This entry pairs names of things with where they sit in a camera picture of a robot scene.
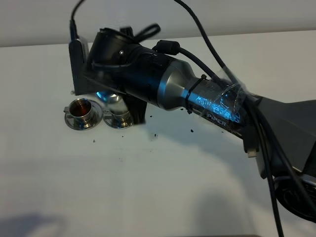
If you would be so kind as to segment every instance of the blue light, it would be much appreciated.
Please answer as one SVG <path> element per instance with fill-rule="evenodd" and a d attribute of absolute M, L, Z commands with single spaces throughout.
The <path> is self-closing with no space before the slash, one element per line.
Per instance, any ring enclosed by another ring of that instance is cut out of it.
<path fill-rule="evenodd" d="M 96 95 L 96 97 L 98 97 L 103 102 L 107 101 L 107 95 L 108 94 L 106 92 L 98 91 L 97 93 L 95 93 L 95 95 Z"/>
<path fill-rule="evenodd" d="M 214 101 L 210 101 L 206 98 L 199 96 L 197 101 L 200 105 L 203 106 L 206 110 L 219 115 L 220 117 L 233 121 L 233 122 L 240 122 L 240 114 L 233 113 L 230 108 L 224 104 L 223 98 L 220 98 L 220 103 L 216 103 Z"/>

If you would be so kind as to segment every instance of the metal plate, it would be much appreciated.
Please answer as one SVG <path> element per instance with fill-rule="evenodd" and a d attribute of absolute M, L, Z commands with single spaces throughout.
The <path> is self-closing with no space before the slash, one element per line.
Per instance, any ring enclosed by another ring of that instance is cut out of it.
<path fill-rule="evenodd" d="M 65 122 L 68 127 L 74 130 L 84 131 L 99 124 L 99 122 L 102 120 L 102 108 L 97 102 L 93 100 L 90 100 L 90 102 L 93 109 L 92 119 L 88 122 L 78 122 L 69 113 L 65 113 Z"/>

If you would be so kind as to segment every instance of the black cable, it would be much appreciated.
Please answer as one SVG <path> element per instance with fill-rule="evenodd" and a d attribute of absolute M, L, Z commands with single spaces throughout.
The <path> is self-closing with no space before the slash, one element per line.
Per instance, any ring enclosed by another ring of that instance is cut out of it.
<path fill-rule="evenodd" d="M 74 7 L 72 13 L 71 13 L 71 17 L 70 17 L 70 25 L 69 25 L 69 28 L 70 28 L 70 37 L 71 37 L 71 40 L 74 40 L 74 39 L 78 39 L 79 36 L 78 36 L 78 33 L 77 33 L 77 26 L 76 26 L 76 22 L 75 22 L 75 14 L 78 10 L 78 8 L 83 4 L 85 0 L 80 0 Z"/>
<path fill-rule="evenodd" d="M 75 14 L 78 10 L 78 8 L 83 4 L 85 0 L 80 0 L 74 7 L 73 11 L 71 12 L 71 17 L 70 17 L 70 20 L 71 21 L 75 21 Z"/>
<path fill-rule="evenodd" d="M 186 5 L 184 2 L 182 2 L 181 0 L 174 0 L 176 3 L 180 4 L 183 8 L 185 8 L 187 10 L 187 12 L 192 16 L 193 20 L 195 21 L 199 31 L 201 32 L 201 35 L 207 45 L 207 47 L 209 48 L 209 50 L 211 51 L 212 55 L 214 56 L 215 60 L 218 62 L 218 64 L 221 66 L 221 68 L 225 69 L 227 68 L 225 63 L 223 62 L 223 60 L 221 59 L 221 57 L 218 55 L 218 53 L 216 52 L 216 50 L 214 49 L 211 41 L 208 39 L 208 36 L 201 24 L 201 22 L 199 21 L 198 17 L 195 15 L 195 13 L 192 11 L 192 9 Z"/>
<path fill-rule="evenodd" d="M 269 159 L 269 155 L 268 155 L 267 144 L 265 142 L 265 138 L 263 135 L 263 130 L 262 130 L 261 125 L 259 124 L 258 116 L 255 113 L 255 110 L 254 110 L 255 106 L 253 105 L 253 103 L 251 103 L 250 100 L 246 100 L 245 103 L 247 104 L 248 112 L 252 118 L 252 121 L 254 122 L 255 128 L 256 128 L 258 136 L 259 136 L 259 142 L 261 145 L 263 161 L 265 164 L 265 172 L 266 172 L 268 185 L 269 185 L 272 210 L 273 210 L 273 214 L 274 214 L 274 218 L 275 218 L 275 222 L 276 222 L 276 230 L 277 230 L 279 237 L 284 237 L 282 223 L 281 223 L 281 219 L 280 219 L 280 214 L 279 214 L 278 207 L 277 207 L 277 198 L 276 198 L 274 181 L 273 181 L 273 176 L 272 176 L 271 166 L 270 166 L 271 164 L 270 164 L 270 159 Z"/>
<path fill-rule="evenodd" d="M 144 40 L 149 39 L 150 37 L 153 37 L 154 35 L 158 34 L 160 31 L 161 31 L 160 26 L 157 23 L 154 23 L 146 27 L 145 29 L 143 29 L 137 35 L 135 35 L 134 40 L 136 43 L 140 43 Z"/>
<path fill-rule="evenodd" d="M 195 55 L 185 50 L 184 48 L 178 49 L 179 53 L 183 54 L 187 58 L 191 59 L 195 64 L 197 64 L 210 78 L 218 78 L 217 75 L 210 70 L 208 66 L 206 66 L 201 60 L 199 60 Z"/>

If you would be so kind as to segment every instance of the white table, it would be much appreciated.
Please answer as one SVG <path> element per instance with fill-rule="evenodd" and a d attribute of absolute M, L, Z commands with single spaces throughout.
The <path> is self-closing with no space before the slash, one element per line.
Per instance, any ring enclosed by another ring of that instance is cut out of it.
<path fill-rule="evenodd" d="M 219 70 L 202 38 L 176 40 Z M 316 31 L 211 41 L 249 91 L 316 99 Z M 256 161 L 217 126 L 149 105 L 143 126 L 69 129 L 65 44 L 0 48 L 0 81 L 1 237 L 55 237 L 59 228 L 62 237 L 277 236 Z M 315 224 L 279 209 L 286 237 L 315 236 Z"/>

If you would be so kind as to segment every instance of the small cup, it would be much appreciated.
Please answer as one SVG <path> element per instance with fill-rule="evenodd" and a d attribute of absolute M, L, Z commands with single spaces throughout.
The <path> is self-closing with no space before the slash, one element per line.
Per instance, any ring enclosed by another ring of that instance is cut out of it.
<path fill-rule="evenodd" d="M 65 113 L 70 114 L 76 121 L 86 123 L 93 118 L 92 104 L 88 99 L 76 99 L 64 109 Z"/>

